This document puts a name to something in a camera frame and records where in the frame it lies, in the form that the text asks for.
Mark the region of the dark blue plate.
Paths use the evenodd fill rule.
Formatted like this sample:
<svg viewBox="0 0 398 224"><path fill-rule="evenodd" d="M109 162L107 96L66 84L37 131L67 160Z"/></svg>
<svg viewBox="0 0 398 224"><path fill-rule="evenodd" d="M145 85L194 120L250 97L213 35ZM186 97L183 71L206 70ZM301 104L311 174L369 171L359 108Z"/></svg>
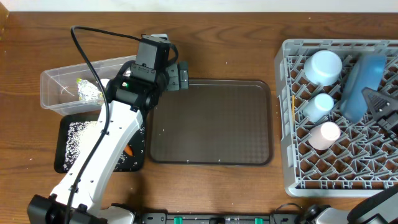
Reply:
<svg viewBox="0 0 398 224"><path fill-rule="evenodd" d="M361 121L368 106L362 90L377 90L383 77L387 57L381 54L362 55L356 62L343 88L340 112L351 123Z"/></svg>

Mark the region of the light blue cup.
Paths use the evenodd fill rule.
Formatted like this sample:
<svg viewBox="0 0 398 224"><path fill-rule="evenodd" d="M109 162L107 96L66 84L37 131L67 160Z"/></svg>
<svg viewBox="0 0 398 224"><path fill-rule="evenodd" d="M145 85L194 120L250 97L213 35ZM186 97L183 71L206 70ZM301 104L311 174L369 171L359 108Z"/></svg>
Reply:
<svg viewBox="0 0 398 224"><path fill-rule="evenodd" d="M308 117L309 121L316 123L327 115L333 107L333 98L326 93L320 93L308 102L303 109L303 114Z"/></svg>

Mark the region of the pink cup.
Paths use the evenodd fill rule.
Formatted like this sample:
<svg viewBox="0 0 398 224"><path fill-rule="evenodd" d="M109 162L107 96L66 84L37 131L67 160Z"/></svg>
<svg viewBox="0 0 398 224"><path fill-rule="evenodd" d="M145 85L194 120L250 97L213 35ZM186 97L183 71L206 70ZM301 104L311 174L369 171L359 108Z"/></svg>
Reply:
<svg viewBox="0 0 398 224"><path fill-rule="evenodd" d="M341 130L331 121L324 122L310 130L309 144L316 150L327 150L339 139Z"/></svg>

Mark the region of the light blue bowl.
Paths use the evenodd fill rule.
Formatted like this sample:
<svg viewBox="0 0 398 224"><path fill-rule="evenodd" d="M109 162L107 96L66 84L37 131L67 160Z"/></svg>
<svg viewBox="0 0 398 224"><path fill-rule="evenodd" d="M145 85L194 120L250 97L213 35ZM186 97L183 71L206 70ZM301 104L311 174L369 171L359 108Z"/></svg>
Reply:
<svg viewBox="0 0 398 224"><path fill-rule="evenodd" d="M337 54L321 50L306 60L303 70L310 82L330 86L339 79L342 67L342 61Z"/></svg>

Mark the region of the white napkin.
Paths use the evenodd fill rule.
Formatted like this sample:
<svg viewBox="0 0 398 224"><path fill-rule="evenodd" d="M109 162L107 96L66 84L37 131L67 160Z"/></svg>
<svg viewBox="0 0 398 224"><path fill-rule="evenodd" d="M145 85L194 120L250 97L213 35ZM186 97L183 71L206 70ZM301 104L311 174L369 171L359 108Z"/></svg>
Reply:
<svg viewBox="0 0 398 224"><path fill-rule="evenodd" d="M124 72L122 72L122 73L118 73L118 74L115 76L115 78L116 78L116 77L121 77L121 76L123 76L123 77L130 77L130 75L131 75L131 71L130 71L130 69L127 69L126 71L124 71ZM101 84L102 84L102 86L104 87L104 89L106 89L107 86L109 85L109 82L111 82L112 80L114 80L114 78L102 78L100 81L101 81Z"/></svg>

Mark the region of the orange carrot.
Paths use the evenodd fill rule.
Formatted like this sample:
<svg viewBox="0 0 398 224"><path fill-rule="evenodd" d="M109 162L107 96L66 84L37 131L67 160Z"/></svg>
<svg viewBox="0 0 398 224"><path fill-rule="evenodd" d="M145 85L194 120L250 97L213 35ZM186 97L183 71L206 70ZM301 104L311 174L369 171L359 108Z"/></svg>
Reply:
<svg viewBox="0 0 398 224"><path fill-rule="evenodd" d="M129 145L126 145L126 147L124 148L124 152L129 155L129 156L133 156L133 151L131 149L131 147Z"/></svg>

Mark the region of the wooden chopstick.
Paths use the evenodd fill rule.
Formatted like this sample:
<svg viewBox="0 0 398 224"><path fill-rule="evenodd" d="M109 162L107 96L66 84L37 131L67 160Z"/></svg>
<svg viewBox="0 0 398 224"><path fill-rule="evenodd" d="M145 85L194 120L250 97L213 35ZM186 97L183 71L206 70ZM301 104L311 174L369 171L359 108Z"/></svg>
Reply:
<svg viewBox="0 0 398 224"><path fill-rule="evenodd" d="M295 95L292 95L292 125L295 126Z"/></svg>

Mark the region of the aluminium foil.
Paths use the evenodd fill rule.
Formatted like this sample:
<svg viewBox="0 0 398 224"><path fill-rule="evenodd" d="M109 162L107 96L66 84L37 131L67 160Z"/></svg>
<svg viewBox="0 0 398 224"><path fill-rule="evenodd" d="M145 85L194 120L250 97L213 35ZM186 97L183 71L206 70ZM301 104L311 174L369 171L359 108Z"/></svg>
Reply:
<svg viewBox="0 0 398 224"><path fill-rule="evenodd" d="M103 97L100 89L88 80L78 78L76 84L78 85L78 98L80 101L97 100Z"/></svg>

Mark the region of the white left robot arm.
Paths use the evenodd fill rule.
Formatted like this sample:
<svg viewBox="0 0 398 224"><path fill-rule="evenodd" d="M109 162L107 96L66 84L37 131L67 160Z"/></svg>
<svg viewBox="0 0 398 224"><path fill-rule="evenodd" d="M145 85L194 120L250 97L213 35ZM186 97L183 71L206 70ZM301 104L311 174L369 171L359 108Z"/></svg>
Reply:
<svg viewBox="0 0 398 224"><path fill-rule="evenodd" d="M114 203L101 208L104 191L124 148L138 133L161 94L188 88L188 65L169 58L177 52L167 34L143 35L136 59L126 62L106 86L97 120L98 140L82 151L48 197L33 196L31 223L135 223L136 214Z"/></svg>

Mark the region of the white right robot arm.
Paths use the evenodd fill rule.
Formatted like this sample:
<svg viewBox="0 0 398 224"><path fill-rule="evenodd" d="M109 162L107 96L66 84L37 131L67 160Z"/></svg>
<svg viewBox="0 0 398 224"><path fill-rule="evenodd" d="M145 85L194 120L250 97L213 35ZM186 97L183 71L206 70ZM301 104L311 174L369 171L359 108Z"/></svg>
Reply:
<svg viewBox="0 0 398 224"><path fill-rule="evenodd" d="M376 124L397 142L397 98L364 88L365 102ZM366 200L351 211L337 210L329 205L313 205L299 218L297 223L397 223L397 186L389 187Z"/></svg>

